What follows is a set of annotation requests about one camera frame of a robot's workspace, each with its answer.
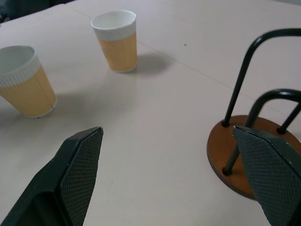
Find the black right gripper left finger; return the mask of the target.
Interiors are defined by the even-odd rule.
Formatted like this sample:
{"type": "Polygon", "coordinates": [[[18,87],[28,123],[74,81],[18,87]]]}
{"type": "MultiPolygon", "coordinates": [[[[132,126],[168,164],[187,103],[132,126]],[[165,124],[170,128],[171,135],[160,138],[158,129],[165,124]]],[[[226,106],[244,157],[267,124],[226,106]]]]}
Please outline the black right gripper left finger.
{"type": "Polygon", "coordinates": [[[102,127],[94,127],[64,140],[0,226],[83,226],[95,187],[102,139],[102,127]]]}

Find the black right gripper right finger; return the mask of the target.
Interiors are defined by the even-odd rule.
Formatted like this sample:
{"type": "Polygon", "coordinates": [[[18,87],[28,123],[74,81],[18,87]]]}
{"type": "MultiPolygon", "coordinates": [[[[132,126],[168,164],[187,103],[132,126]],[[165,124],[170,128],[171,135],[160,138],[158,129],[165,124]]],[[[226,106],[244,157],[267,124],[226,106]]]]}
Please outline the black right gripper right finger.
{"type": "Polygon", "coordinates": [[[301,154],[285,139],[243,126],[232,130],[247,181],[271,226],[301,226],[301,154]]]}

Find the orange and white paper cup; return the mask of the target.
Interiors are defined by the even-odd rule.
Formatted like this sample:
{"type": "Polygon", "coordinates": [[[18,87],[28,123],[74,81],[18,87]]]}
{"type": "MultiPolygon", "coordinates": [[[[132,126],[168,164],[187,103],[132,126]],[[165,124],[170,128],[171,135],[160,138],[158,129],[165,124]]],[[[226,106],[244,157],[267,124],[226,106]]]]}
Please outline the orange and white paper cup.
{"type": "Polygon", "coordinates": [[[91,26],[111,70],[126,73],[137,66],[136,14],[115,10],[98,15],[91,26]]]}
{"type": "Polygon", "coordinates": [[[0,49],[0,96],[28,118],[51,113],[57,97],[31,46],[0,49]]]}

